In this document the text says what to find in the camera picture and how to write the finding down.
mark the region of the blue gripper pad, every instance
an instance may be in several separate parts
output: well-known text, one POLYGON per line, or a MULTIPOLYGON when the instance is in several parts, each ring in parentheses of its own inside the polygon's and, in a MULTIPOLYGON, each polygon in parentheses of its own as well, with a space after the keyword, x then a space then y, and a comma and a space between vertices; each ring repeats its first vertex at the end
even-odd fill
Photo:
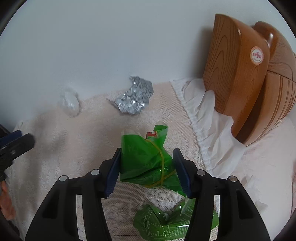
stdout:
POLYGON ((115 184, 117 182, 119 172, 120 172, 120 160, 121 160, 121 148, 117 148, 112 158, 112 161, 113 161, 112 166, 106 177, 104 193, 107 197, 109 197, 109 195, 114 191, 115 184))
POLYGON ((7 136, 0 138, 0 148, 3 146, 6 146, 8 143, 10 143, 20 137, 22 137, 22 132, 20 130, 17 130, 15 132, 8 134, 7 136))
POLYGON ((192 196, 191 184, 190 184, 191 182, 190 182, 190 176, 184 166, 185 161, 186 160, 184 159, 180 149, 176 148, 173 151, 173 164, 177 171, 177 175, 178 175, 181 187, 183 189, 183 192, 187 195, 187 197, 191 197, 192 196))

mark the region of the white lace cloth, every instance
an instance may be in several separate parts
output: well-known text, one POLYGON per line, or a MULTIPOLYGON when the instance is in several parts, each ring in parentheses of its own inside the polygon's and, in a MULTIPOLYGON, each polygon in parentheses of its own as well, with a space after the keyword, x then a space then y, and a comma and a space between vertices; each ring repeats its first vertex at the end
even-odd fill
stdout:
MULTIPOLYGON (((246 151, 246 147, 231 134, 232 117, 215 110, 214 91, 205 91, 203 79, 187 78, 171 83, 191 120, 206 171, 213 177, 227 179, 246 151)), ((259 201, 260 192, 254 183, 251 176, 246 177, 243 184, 257 209, 262 211, 267 205, 259 201)), ((219 213, 217 196, 215 205, 219 213)))
MULTIPOLYGON (((172 155, 174 148, 179 147, 186 159, 194 161, 200 169, 205 168, 190 119, 170 83, 154 85, 149 106, 135 116, 121 114, 107 98, 110 96, 100 95, 83 101, 82 111, 75 118, 57 108, 20 126, 23 134, 32 133, 36 138, 34 149, 17 158, 7 172, 22 237, 58 177, 80 177, 98 168, 121 146, 123 129, 134 129, 145 136, 156 122, 163 121, 169 126, 164 145, 167 152, 172 155)), ((180 200, 165 189, 148 189, 118 180, 110 198, 102 200, 112 240, 142 240, 133 227, 136 211, 152 203, 170 213, 180 200)), ((77 199, 77 206, 80 238, 86 240, 81 198, 77 199)), ((216 232, 217 229, 212 232, 212 240, 216 232)))

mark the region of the white ruffled fabric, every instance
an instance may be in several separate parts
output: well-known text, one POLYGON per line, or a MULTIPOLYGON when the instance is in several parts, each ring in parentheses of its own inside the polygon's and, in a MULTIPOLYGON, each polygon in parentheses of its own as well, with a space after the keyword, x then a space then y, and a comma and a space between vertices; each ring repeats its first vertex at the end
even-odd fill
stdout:
POLYGON ((203 79, 183 79, 171 84, 191 120, 206 171, 227 179, 246 150, 231 134, 232 117, 215 110, 214 91, 205 91, 203 79))

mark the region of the yellow rubber band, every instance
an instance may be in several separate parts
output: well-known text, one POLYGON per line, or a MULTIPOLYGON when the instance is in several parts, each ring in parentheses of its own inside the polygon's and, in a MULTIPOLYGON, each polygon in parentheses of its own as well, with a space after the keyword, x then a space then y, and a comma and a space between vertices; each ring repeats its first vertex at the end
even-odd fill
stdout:
POLYGON ((156 149, 159 151, 160 156, 161 156, 161 165, 162 165, 162 168, 161 168, 161 179, 160 179, 160 181, 158 181, 158 182, 156 182, 156 183, 154 183, 152 185, 145 186, 145 187, 154 187, 154 186, 158 185, 159 183, 160 183, 160 186, 159 187, 162 187, 163 186, 163 180, 164 180, 164 177, 163 176, 164 176, 164 169, 165 169, 165 158, 163 156, 163 153, 162 153, 161 149, 159 149, 159 147, 153 141, 151 141, 149 139, 146 139, 146 141, 152 143, 152 145, 154 145, 156 147, 156 149))
MULTIPOLYGON (((173 175, 174 173, 176 173, 176 170, 173 170, 170 174, 166 175, 166 176, 163 178, 163 180, 165 180, 166 178, 170 177, 170 176, 173 175)), ((154 184, 152 184, 152 185, 147 185, 147 186, 144 186, 144 187, 146 187, 146 188, 152 188, 152 187, 154 187, 154 186, 156 186, 156 185, 158 185, 158 184, 160 184, 160 183, 161 183, 161 180, 159 180, 158 182, 156 182, 156 183, 154 183, 154 184)))

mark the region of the green plastic bag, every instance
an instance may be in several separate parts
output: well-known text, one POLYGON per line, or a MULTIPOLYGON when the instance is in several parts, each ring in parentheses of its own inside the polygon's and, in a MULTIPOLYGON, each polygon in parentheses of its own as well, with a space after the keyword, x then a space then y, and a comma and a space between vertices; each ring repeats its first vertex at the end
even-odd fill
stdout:
MULTIPOLYGON (((183 238, 188 230, 194 203, 192 202, 185 213, 181 215, 182 207, 185 204, 182 202, 170 216, 153 205, 145 205, 143 209, 137 211, 133 226, 146 240, 160 241, 183 238)), ((219 218, 214 211, 212 229, 218 224, 219 218)))
POLYGON ((172 157, 163 147, 168 126, 157 122, 146 139, 140 134, 121 136, 120 181, 140 184, 148 188, 164 187, 182 196, 183 193, 172 157))
MULTIPOLYGON (((134 217, 134 227, 146 240, 171 240, 185 237, 194 199, 188 199, 182 191, 172 157, 163 147, 168 133, 168 126, 157 122, 152 132, 144 139, 140 134, 130 131, 121 136, 120 181, 143 185, 147 188, 164 187, 185 197, 171 215, 146 205, 138 210, 134 217)), ((213 213, 213 227, 218 225, 218 216, 213 213)))

